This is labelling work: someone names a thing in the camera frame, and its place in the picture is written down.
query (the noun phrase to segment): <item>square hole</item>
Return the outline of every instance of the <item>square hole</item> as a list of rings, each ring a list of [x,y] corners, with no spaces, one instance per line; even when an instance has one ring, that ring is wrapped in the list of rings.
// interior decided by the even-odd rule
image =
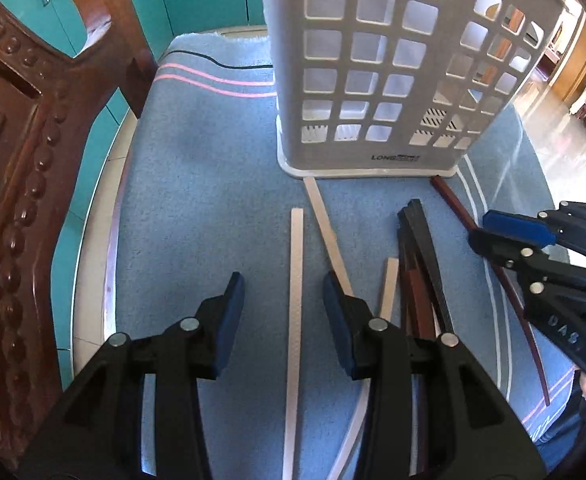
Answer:
[[[477,103],[482,100],[484,94],[477,90],[467,90],[462,95],[459,107],[466,110],[477,110]]]
[[[325,121],[330,117],[332,101],[304,101],[302,119],[305,121]]]
[[[403,74],[391,74],[386,80],[383,94],[393,97],[406,97],[410,93],[413,84],[413,76]]]
[[[451,145],[451,143],[455,140],[455,136],[453,135],[442,135],[439,136],[439,139],[433,142],[434,148],[447,148]]]
[[[340,119],[363,119],[368,110],[366,101],[344,101],[340,110]]]
[[[459,97],[460,87],[451,81],[440,81],[438,83],[438,88],[435,90],[435,95],[433,96],[434,103],[440,103],[443,105],[451,105],[457,98]]]
[[[307,59],[339,59],[342,33],[338,30],[307,30],[304,55]]]
[[[446,74],[455,77],[465,78],[468,75],[471,66],[473,65],[473,58],[464,56],[463,54],[455,54],[451,63],[446,70]]]
[[[417,130],[409,140],[411,146],[426,146],[433,138],[431,132],[426,130]]]
[[[473,81],[480,85],[488,86],[492,84],[495,76],[497,75],[497,67],[489,65],[486,62],[481,62],[477,67],[477,72],[473,76]]]
[[[381,63],[386,52],[386,36],[355,32],[353,34],[353,50],[350,58],[365,63]]]
[[[470,123],[468,123],[468,132],[470,134],[480,134],[490,124],[490,117],[488,116],[479,116],[473,118]]]
[[[306,0],[306,17],[340,20],[345,6],[346,0]]]
[[[502,0],[476,0],[474,10],[480,16],[484,16],[494,22],[501,6]]]
[[[326,142],[329,127],[324,124],[307,124],[302,126],[302,142],[313,144],[314,142]]]
[[[455,145],[455,149],[456,150],[467,150],[472,142],[473,142],[473,139],[471,139],[471,137],[462,137],[461,139],[459,139],[459,142]]]
[[[446,129],[449,132],[462,132],[464,130],[464,126],[466,125],[466,119],[463,118],[459,114],[453,115],[453,118],[448,123]]]
[[[495,115],[502,109],[504,101],[498,97],[487,97],[482,101],[482,111],[489,115]]]
[[[509,5],[506,8],[506,16],[504,16],[504,22],[502,27],[506,30],[511,31],[513,34],[518,35],[524,25],[524,12],[519,10],[517,7]]]
[[[372,140],[373,142],[386,142],[388,137],[391,136],[392,128],[390,126],[379,126],[378,124],[372,124],[368,127],[366,132],[366,140]]]
[[[397,42],[393,64],[406,68],[419,68],[426,54],[426,45],[417,41],[402,40]]]
[[[486,27],[475,22],[469,22],[464,29],[460,43],[473,50],[480,50],[488,31],[489,30]]]
[[[375,110],[375,121],[396,121],[402,112],[402,105],[399,103],[380,103]]]
[[[439,128],[442,121],[446,117],[446,112],[438,108],[429,108],[422,117],[422,126],[430,126],[431,128]]]
[[[508,52],[512,45],[513,44],[506,38],[496,36],[490,44],[488,55],[495,59],[499,59],[500,61],[504,61],[506,56],[508,56]]]
[[[393,20],[395,0],[358,0],[360,22],[388,25]]]
[[[304,70],[305,92],[335,92],[337,70],[332,68],[307,68]]]
[[[498,92],[502,92],[503,94],[510,94],[512,89],[515,87],[515,83],[517,83],[517,82],[518,82],[518,78],[505,72],[502,74],[502,77],[500,77],[500,80],[497,81],[497,84],[495,85],[495,89]]]
[[[410,0],[406,4],[402,27],[414,32],[431,35],[438,20],[438,8]]]
[[[347,94],[369,95],[377,86],[377,72],[363,72],[361,70],[349,70],[346,76]]]
[[[335,140],[358,140],[361,124],[338,124]]]
[[[544,30],[535,22],[529,22],[526,26],[524,41],[533,48],[537,48],[544,39]]]
[[[518,72],[524,72],[530,61],[531,55],[523,48],[518,46],[513,59],[510,60],[510,66]]]

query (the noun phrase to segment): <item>gray plastic basket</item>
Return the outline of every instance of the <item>gray plastic basket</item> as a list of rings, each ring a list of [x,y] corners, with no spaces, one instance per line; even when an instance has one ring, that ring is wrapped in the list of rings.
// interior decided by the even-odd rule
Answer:
[[[561,0],[264,0],[290,175],[451,175],[522,86]]]

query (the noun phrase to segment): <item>silver rivet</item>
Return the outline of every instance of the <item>silver rivet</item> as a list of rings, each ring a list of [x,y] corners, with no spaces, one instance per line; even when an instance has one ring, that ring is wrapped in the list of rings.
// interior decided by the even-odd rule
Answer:
[[[388,322],[381,317],[374,317],[368,322],[368,327],[374,332],[383,332],[388,328]]]
[[[193,332],[199,328],[199,320],[196,317],[185,317],[180,321],[180,328],[184,332]]]
[[[108,338],[108,344],[117,348],[122,346],[126,342],[126,334],[122,332],[115,332],[111,337]]]
[[[544,284],[542,282],[535,282],[531,283],[531,286],[528,287],[533,294],[541,294],[544,291]]]
[[[451,348],[454,348],[459,344],[459,338],[455,334],[449,332],[443,333],[441,339],[442,343]]]

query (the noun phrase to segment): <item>brand logo on basket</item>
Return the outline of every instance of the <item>brand logo on basket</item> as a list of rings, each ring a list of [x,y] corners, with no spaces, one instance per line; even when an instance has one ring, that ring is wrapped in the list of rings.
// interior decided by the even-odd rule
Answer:
[[[395,160],[397,162],[417,162],[419,155],[373,155],[371,160]]]

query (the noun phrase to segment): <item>wooden chair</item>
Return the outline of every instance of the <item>wooden chair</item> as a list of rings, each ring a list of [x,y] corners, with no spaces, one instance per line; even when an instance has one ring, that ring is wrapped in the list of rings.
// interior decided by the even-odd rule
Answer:
[[[50,301],[57,237],[92,122],[120,87],[139,117],[157,66],[131,0],[74,0],[71,59],[0,3],[0,458],[15,468],[62,393]]]

